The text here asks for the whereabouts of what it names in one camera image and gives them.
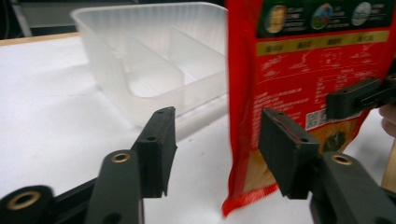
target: clear plastic tray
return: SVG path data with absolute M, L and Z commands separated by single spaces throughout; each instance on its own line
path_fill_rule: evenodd
M 185 114 L 227 91 L 223 7 L 94 7 L 72 18 L 98 85 L 134 124 L 171 105 Z

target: black cable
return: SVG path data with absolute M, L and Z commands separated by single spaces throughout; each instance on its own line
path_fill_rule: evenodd
M 6 17 L 6 31 L 4 33 L 4 38 L 7 39 L 9 35 L 9 15 L 8 15 L 8 10 L 7 10 L 7 2 L 6 0 L 3 0 L 3 5 L 4 5 L 4 15 Z

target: plastic container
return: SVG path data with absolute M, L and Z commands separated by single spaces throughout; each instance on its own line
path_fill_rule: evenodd
M 94 7 L 75 10 L 72 18 L 96 82 L 134 124 L 171 105 L 182 115 L 227 91 L 223 7 Z

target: white table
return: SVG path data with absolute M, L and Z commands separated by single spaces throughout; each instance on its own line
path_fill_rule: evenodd
M 59 195 L 96 177 L 104 156 L 130 148 L 141 131 L 98 89 L 72 36 L 0 47 L 0 197 L 32 185 Z M 279 192 L 222 216 L 232 166 L 228 134 L 224 115 L 177 142 L 168 197 L 145 200 L 146 223 L 312 223 L 309 201 Z M 374 110 L 346 153 L 380 184 L 392 142 Z

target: circular logo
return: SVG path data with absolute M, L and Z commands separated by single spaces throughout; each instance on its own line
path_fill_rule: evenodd
M 317 8 L 314 15 L 312 16 L 311 26 L 315 30 L 320 30 L 326 27 L 332 17 L 332 6 L 325 3 Z
M 274 6 L 269 11 L 265 20 L 265 29 L 270 34 L 278 33 L 283 29 L 286 20 L 286 7 Z
M 370 3 L 367 2 L 360 3 L 355 8 L 355 11 L 353 11 L 352 24 L 356 26 L 360 26 L 364 24 L 367 21 L 367 19 L 369 19 L 371 9 L 372 8 Z

